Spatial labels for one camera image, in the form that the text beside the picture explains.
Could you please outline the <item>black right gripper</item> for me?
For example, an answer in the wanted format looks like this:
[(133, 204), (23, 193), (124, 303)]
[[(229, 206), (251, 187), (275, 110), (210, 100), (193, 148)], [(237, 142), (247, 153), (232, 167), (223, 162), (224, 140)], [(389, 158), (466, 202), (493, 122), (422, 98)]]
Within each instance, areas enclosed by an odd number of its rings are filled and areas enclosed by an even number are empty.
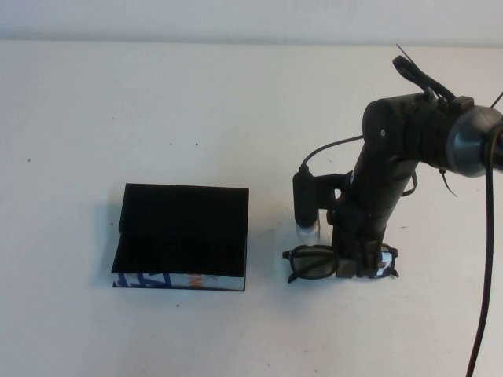
[(337, 278), (379, 278), (387, 222), (408, 183), (407, 170), (352, 170), (326, 176)]

